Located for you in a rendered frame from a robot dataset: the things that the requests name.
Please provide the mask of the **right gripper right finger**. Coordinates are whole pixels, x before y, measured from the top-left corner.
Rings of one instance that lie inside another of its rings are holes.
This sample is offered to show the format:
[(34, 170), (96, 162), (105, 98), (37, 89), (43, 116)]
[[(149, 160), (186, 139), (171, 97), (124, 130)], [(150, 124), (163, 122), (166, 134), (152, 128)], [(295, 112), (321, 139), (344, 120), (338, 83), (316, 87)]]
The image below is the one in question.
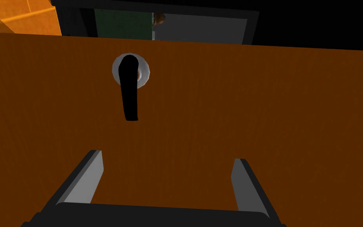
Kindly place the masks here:
[(276, 217), (276, 211), (245, 159), (234, 160), (231, 182), (239, 211), (260, 212), (268, 218)]

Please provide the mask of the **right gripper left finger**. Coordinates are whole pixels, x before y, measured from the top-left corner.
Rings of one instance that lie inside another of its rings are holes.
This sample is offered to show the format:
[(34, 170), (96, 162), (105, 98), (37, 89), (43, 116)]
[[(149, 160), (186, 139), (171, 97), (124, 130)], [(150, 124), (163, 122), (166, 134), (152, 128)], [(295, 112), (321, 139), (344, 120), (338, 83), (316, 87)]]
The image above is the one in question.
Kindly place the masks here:
[(91, 203), (103, 171), (102, 151), (90, 150), (50, 198), (50, 206)]

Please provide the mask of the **brown wooden door leaf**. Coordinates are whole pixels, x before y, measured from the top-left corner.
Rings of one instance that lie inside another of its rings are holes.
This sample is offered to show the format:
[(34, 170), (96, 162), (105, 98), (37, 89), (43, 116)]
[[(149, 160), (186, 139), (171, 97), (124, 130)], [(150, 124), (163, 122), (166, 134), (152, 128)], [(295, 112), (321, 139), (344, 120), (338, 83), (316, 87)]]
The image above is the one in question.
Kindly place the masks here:
[[(144, 58), (138, 120), (112, 64)], [(0, 227), (89, 150), (94, 203), (236, 210), (236, 158), (287, 227), (363, 227), (363, 51), (0, 33)]]

